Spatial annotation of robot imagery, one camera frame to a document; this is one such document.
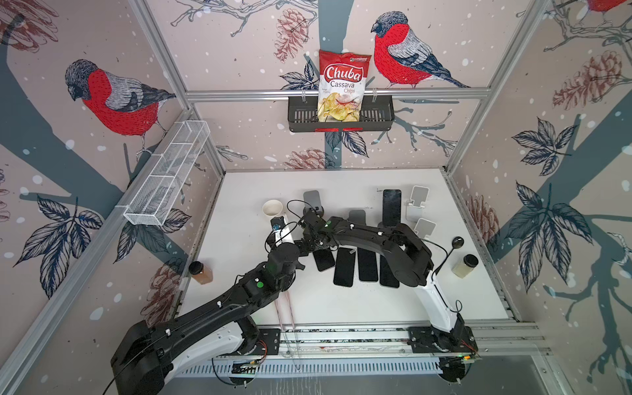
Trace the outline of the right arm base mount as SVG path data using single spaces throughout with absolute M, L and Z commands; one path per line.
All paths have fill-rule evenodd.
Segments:
M 439 331 L 431 326 L 409 327 L 407 344 L 414 354 L 478 352 L 472 329 L 459 320 L 450 332 Z

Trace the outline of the purple-edged black phone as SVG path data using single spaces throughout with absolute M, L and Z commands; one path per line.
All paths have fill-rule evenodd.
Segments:
M 335 267 L 335 258 L 331 250 L 317 250 L 313 253 L 317 270 L 324 272 Z

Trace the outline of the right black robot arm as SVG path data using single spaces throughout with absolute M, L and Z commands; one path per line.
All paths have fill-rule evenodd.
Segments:
M 460 345 L 467 336 L 461 314 L 444 298 L 435 279 L 430 249 L 408 225 L 361 225 L 341 217 L 324 219 L 316 210 L 307 209 L 299 226 L 303 229 L 299 242 L 303 253 L 355 247 L 384 257 L 395 279 L 416 291 L 440 349 Z

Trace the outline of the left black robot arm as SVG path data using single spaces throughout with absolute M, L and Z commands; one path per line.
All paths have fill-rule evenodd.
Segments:
M 282 243 L 214 300 L 153 327 L 133 324 L 110 360 L 118 393 L 158 394 L 199 360 L 250 351 L 258 338 L 251 315 L 291 287 L 304 269 L 300 256 L 297 245 Z

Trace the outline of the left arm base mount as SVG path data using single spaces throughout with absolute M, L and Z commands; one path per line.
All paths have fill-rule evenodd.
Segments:
M 245 339 L 235 352 L 238 356 L 277 356 L 281 345 L 281 329 L 259 328 L 258 337 Z

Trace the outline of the large black reflective phone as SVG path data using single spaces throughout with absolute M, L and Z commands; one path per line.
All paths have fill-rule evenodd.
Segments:
M 354 281 L 355 264 L 355 250 L 340 247 L 337 250 L 333 284 L 351 288 Z

